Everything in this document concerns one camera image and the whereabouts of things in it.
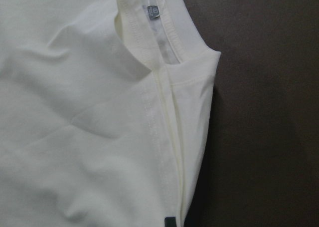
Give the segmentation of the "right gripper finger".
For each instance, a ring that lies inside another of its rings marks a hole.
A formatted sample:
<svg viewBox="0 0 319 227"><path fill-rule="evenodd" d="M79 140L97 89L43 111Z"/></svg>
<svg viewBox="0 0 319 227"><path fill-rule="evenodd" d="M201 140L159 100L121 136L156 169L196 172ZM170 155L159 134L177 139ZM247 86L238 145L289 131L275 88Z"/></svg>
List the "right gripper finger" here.
<svg viewBox="0 0 319 227"><path fill-rule="evenodd" d="M176 209L166 211L164 215L164 227L176 227Z"/></svg>

